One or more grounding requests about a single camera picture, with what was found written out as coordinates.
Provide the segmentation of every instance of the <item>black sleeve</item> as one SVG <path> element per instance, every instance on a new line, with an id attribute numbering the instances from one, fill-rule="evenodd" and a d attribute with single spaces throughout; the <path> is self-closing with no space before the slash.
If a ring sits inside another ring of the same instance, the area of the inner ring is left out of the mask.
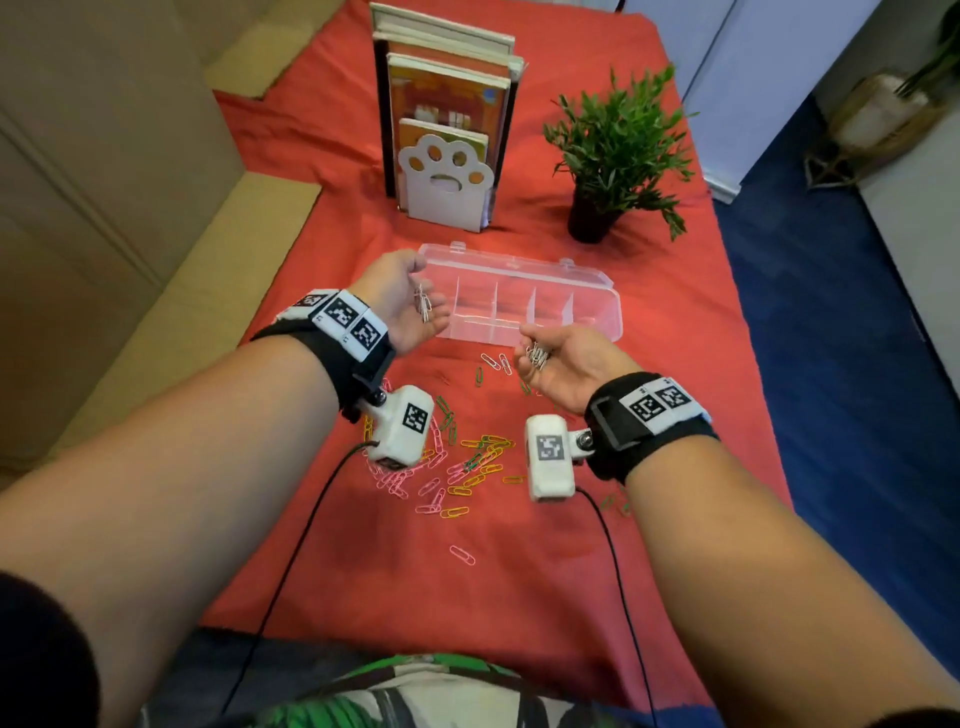
<path id="1" fill-rule="evenodd" d="M 869 728 L 960 728 L 960 712 L 946 708 L 919 708 L 883 717 Z"/>
<path id="2" fill-rule="evenodd" d="M 99 714 L 84 633 L 47 593 L 0 572 L 0 723 L 96 728 Z"/>

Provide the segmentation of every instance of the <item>wristband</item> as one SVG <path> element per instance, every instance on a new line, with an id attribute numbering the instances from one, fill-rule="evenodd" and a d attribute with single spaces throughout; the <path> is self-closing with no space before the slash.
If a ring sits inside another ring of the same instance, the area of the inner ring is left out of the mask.
<path id="1" fill-rule="evenodd" d="M 251 341 L 281 334 L 320 359 L 344 417 L 353 423 L 360 417 L 356 403 L 380 386 L 396 355 L 386 324 L 347 290 L 311 291 Z"/>
<path id="2" fill-rule="evenodd" d="M 601 480 L 620 483 L 664 445 L 691 435 L 719 440 L 708 412 L 676 381 L 651 372 L 604 384 L 590 398 L 584 419 L 593 435 L 590 469 Z"/>

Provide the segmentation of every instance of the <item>white camera device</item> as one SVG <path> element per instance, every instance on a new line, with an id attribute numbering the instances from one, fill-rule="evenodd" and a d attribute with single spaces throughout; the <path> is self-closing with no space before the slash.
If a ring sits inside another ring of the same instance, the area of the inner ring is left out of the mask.
<path id="1" fill-rule="evenodd" d="M 573 466 L 593 454 L 588 429 L 570 432 L 560 415 L 534 415 L 523 430 L 530 499 L 535 502 L 573 497 Z"/>
<path id="2" fill-rule="evenodd" d="M 373 439 L 379 443 L 367 450 L 367 457 L 377 465 L 401 471 L 417 464 L 433 416 L 433 398 L 412 384 L 390 394 L 383 393 L 382 403 L 358 402 L 360 411 L 373 418 Z"/>

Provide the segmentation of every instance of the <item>transparent organizer box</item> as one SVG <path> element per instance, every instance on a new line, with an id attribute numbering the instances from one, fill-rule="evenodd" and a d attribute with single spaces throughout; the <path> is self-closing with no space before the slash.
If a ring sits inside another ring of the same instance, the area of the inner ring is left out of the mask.
<path id="1" fill-rule="evenodd" d="M 450 339 L 514 347 L 521 324 L 583 324 L 611 341 L 623 335 L 620 295 L 613 281 L 569 258 L 558 263 L 479 253 L 461 242 L 420 246 L 424 278 L 445 293 L 452 310 Z"/>

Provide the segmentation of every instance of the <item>stack of books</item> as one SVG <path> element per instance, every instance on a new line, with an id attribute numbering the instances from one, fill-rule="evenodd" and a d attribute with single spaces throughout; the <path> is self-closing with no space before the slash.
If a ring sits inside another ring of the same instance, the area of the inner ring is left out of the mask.
<path id="1" fill-rule="evenodd" d="M 406 182 L 396 157 L 401 149 L 429 133 L 465 141 L 493 170 L 486 227 L 526 68 L 513 55 L 515 39 L 380 3 L 370 8 L 387 197 L 406 209 Z"/>

